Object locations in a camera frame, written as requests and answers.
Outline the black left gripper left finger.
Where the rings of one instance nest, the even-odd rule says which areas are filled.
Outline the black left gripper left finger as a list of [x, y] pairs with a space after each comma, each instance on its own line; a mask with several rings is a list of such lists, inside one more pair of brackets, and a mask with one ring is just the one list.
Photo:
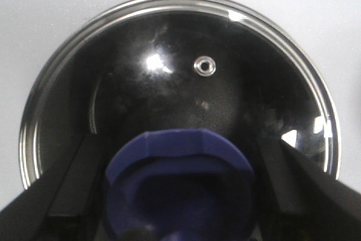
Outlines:
[[1, 211], [1, 240], [94, 240], [102, 210], [109, 140], [75, 140]]

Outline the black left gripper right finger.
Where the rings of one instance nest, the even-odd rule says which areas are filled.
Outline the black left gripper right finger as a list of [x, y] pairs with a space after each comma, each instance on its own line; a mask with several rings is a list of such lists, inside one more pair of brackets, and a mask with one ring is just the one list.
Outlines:
[[257, 145], [263, 240], [360, 240], [360, 193], [282, 140]]

